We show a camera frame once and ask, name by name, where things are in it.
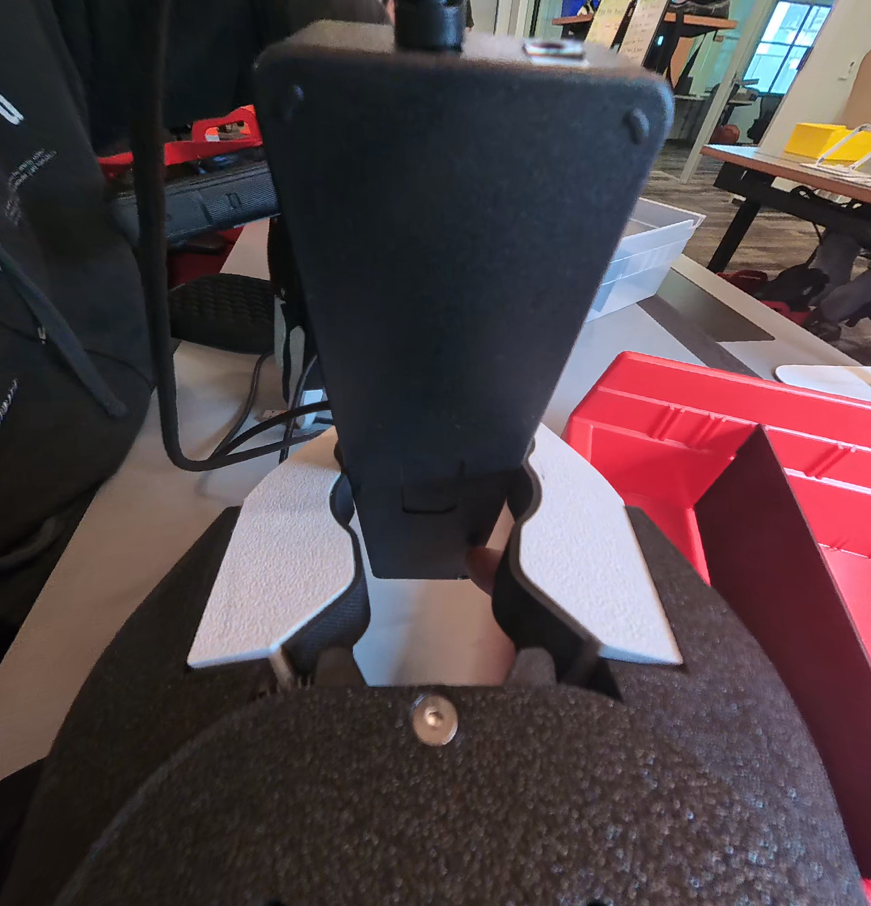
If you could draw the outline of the white document stand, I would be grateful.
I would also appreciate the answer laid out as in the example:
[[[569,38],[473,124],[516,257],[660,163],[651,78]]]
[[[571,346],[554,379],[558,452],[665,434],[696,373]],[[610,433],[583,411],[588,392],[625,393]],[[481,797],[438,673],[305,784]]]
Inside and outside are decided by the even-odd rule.
[[[871,366],[781,365],[774,375],[794,388],[871,403]]]

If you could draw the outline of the small document board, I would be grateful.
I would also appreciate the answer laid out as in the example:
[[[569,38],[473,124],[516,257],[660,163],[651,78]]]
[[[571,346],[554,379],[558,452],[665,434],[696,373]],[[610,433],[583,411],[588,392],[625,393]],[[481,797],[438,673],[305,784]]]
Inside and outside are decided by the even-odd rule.
[[[631,1],[600,1],[590,20],[585,43],[601,49],[611,49],[620,43],[617,35],[622,27],[627,27],[630,6]]]
[[[644,65],[667,10],[668,1],[635,1],[620,44],[620,56],[635,65]]]

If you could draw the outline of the black bin divider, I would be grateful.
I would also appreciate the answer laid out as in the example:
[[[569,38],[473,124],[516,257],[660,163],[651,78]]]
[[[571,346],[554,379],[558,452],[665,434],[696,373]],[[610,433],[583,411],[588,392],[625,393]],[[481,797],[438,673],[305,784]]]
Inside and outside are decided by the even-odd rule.
[[[713,588],[790,692],[871,879],[871,657],[763,426],[694,512]]]

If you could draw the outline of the red bag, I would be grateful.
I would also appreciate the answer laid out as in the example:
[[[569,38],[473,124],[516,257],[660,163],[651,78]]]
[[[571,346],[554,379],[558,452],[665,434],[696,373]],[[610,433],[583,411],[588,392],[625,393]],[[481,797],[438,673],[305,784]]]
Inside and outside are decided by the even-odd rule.
[[[773,278],[749,268],[717,275],[798,325],[809,319],[813,301],[829,283],[823,271],[806,264],[789,267]]]

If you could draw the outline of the red handled tote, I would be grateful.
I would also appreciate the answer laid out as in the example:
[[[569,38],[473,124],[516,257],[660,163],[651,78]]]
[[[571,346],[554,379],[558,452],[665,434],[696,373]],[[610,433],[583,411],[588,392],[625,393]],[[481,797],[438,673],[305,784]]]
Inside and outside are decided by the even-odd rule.
[[[163,188],[166,169],[190,161],[265,161],[260,130],[251,106],[240,107],[224,117],[201,119],[188,129],[167,134],[164,150]],[[166,199],[165,234],[166,234]]]

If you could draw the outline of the background wooden table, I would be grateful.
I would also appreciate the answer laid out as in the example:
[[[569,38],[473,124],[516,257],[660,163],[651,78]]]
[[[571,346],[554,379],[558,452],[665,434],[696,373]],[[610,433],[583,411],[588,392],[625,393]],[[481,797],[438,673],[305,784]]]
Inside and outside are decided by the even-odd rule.
[[[708,270],[724,272],[764,209],[851,236],[871,251],[871,177],[753,147],[707,144],[700,153],[722,165],[713,186],[743,199]]]

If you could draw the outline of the black standing desk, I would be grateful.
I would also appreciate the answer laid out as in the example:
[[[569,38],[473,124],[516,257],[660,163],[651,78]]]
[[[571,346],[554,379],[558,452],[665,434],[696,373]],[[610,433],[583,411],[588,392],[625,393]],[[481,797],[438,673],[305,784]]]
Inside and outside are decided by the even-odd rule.
[[[585,38],[599,2],[562,2],[561,16],[552,25],[561,28],[564,38]],[[699,53],[699,41],[713,34],[717,41],[738,26],[729,17],[730,2],[669,2],[645,56],[645,67],[663,74],[672,88],[688,93],[690,71]]]

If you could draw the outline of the red plastic bin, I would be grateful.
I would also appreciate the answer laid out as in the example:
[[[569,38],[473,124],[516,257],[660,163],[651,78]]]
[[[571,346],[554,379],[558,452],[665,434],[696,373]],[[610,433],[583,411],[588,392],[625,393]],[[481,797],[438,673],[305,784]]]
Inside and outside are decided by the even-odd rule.
[[[694,506],[757,426],[871,657],[871,403],[624,352],[570,415],[564,438],[713,587]]]

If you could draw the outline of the yellow plastic bin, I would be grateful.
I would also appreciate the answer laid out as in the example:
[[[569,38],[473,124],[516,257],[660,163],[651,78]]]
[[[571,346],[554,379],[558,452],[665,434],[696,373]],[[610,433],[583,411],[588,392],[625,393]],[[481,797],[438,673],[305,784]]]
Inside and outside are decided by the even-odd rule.
[[[850,130],[833,123],[800,122],[796,124],[784,147],[784,154],[804,159],[820,159],[837,143],[843,141]]]

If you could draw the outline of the clear acrylic holder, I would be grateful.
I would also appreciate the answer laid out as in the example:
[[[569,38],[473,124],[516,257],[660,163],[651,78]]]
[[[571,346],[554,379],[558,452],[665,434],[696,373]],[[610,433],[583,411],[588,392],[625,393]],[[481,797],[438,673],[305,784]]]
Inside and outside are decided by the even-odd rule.
[[[851,169],[871,161],[871,123],[864,123],[854,129],[839,127],[829,137],[817,164],[844,166]]]

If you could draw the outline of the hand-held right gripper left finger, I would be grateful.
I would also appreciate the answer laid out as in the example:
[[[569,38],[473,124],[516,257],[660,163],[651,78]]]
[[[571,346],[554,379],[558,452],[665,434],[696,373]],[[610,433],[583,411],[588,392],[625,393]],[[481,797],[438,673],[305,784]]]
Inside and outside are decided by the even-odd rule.
[[[267,662],[284,686],[369,628],[365,549],[328,428],[272,470],[236,517],[187,655],[196,671]]]

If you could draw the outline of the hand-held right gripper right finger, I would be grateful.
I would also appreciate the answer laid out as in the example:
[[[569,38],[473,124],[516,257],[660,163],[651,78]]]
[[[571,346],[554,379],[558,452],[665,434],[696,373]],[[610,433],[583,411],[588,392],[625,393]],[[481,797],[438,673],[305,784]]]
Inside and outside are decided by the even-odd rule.
[[[508,505],[492,609],[516,660],[578,688],[600,683],[608,661],[683,666],[626,505],[599,470],[539,425]]]

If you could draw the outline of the clear plastic bin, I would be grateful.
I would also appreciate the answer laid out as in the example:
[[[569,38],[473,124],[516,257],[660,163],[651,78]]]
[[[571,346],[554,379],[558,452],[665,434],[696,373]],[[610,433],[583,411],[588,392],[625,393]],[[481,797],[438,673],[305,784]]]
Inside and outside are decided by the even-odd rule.
[[[704,213],[639,198],[590,305],[587,323],[655,295]]]

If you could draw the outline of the black USB hub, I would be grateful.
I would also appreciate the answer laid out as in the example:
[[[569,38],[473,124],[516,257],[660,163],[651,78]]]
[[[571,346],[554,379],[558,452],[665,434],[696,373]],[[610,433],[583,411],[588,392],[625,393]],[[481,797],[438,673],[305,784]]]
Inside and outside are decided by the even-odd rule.
[[[371,572],[453,580],[528,455],[654,160],[613,51],[319,21],[255,107]]]

